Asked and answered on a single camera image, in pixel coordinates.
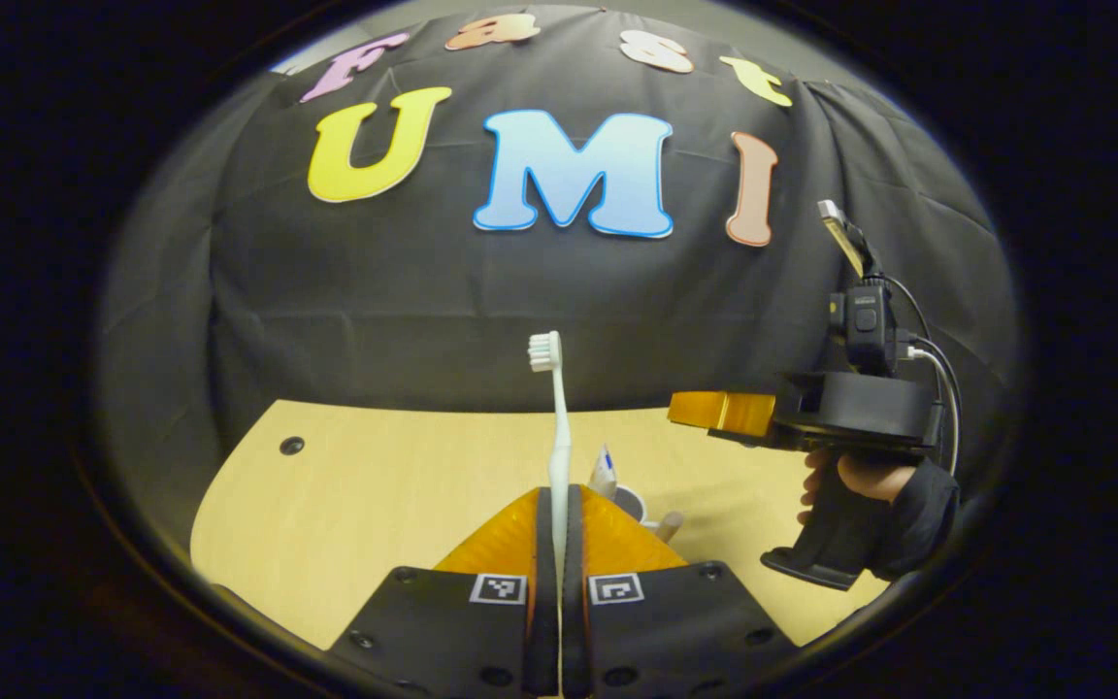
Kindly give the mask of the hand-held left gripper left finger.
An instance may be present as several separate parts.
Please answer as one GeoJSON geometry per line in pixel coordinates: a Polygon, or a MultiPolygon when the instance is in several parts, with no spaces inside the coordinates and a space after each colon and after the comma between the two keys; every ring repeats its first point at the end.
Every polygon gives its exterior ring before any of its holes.
{"type": "Polygon", "coordinates": [[[559,678],[550,492],[532,488],[432,568],[398,566],[326,651],[392,698],[538,698],[559,678]]]}

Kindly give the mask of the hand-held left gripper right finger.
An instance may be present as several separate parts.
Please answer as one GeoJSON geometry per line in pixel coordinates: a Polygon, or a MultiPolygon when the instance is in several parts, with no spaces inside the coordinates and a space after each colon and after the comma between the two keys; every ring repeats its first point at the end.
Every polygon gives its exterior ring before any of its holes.
{"type": "Polygon", "coordinates": [[[567,698],[743,698],[799,653],[727,563],[688,563],[589,487],[567,539],[567,698]]]}

